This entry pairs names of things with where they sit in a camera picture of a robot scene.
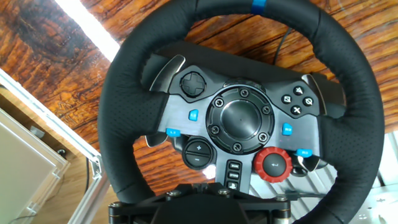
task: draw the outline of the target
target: steering wheel hub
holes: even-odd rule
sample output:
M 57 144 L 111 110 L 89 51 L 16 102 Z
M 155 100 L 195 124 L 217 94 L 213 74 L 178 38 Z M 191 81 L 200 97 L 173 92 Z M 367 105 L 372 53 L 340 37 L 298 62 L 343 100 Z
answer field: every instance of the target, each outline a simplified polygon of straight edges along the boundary
M 268 106 L 270 111 L 262 113 Z M 274 115 L 265 94 L 246 85 L 219 93 L 208 108 L 206 125 L 213 142 L 226 152 L 249 154 L 266 144 L 274 129 Z M 219 132 L 212 129 L 219 127 Z M 233 146 L 241 145 L 235 150 Z
M 247 100 L 234 100 L 221 112 L 221 127 L 232 138 L 251 139 L 261 128 L 260 112 Z

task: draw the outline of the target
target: circle button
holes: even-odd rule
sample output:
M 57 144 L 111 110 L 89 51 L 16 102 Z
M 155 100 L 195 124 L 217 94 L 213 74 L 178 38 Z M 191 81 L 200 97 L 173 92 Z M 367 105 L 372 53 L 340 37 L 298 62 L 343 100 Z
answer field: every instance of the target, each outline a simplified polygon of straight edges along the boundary
M 306 97 L 303 100 L 304 106 L 312 106 L 313 105 L 313 99 L 311 97 Z

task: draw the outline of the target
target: wood grain surface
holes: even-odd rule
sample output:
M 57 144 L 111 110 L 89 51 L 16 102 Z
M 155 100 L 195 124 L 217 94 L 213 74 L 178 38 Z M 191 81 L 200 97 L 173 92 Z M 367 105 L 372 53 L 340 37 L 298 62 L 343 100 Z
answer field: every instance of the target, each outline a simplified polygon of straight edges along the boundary
M 81 1 L 118 43 L 165 2 Z M 312 2 L 325 8 L 362 48 L 382 92 L 386 131 L 398 130 L 398 1 Z M 259 16 L 218 16 L 197 22 L 186 41 L 271 63 L 286 30 L 285 25 Z M 98 150 L 96 117 L 109 64 L 55 1 L 0 0 L 0 68 Z M 282 46 L 277 65 L 334 79 L 314 57 L 309 41 L 294 30 Z M 206 181 L 201 172 L 185 167 L 169 143 L 148 148 L 140 138 L 134 147 L 139 166 L 157 193 L 180 182 Z

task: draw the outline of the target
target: screw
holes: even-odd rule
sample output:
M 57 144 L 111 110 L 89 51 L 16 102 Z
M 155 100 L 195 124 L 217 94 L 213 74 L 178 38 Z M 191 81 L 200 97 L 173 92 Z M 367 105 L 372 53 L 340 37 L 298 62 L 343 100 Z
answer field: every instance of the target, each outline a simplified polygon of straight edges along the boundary
M 267 115 L 271 112 L 271 108 L 269 106 L 263 106 L 262 107 L 262 113 Z
M 217 125 L 214 125 L 213 127 L 211 127 L 210 131 L 212 134 L 218 134 L 220 132 L 220 128 Z
M 287 197 L 285 197 L 285 196 L 283 196 L 283 195 L 277 195 L 277 196 L 276 196 L 276 200 L 277 200 L 278 202 L 284 202 L 284 201 L 287 200 Z
M 231 193 L 231 191 L 230 190 L 228 190 L 228 189 L 219 189 L 218 190 L 218 194 L 219 195 L 228 195 L 229 193 Z
M 232 146 L 232 150 L 234 150 L 235 152 L 240 152 L 242 150 L 242 145 L 240 143 L 235 143 Z
M 114 208 L 119 208 L 119 207 L 122 207 L 122 203 L 121 202 L 113 202 L 109 206 L 114 207 Z
M 240 91 L 240 94 L 242 97 L 248 97 L 249 96 L 249 90 L 248 89 L 242 89 Z
M 265 142 L 268 139 L 268 135 L 266 133 L 259 134 L 259 140 Z
M 170 197 L 177 197 L 179 195 L 181 195 L 181 191 L 179 190 L 172 190 L 170 192 L 167 192 L 167 195 Z
M 222 107 L 224 105 L 224 101 L 222 99 L 217 99 L 215 101 L 216 107 Z

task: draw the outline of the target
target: x button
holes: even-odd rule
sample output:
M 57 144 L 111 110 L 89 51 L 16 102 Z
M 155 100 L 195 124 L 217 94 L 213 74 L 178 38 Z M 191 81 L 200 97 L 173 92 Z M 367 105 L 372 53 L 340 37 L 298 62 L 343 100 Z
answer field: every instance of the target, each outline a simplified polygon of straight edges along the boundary
M 292 114 L 294 115 L 300 115 L 301 114 L 301 107 L 299 106 L 293 106 L 292 109 L 290 110 Z

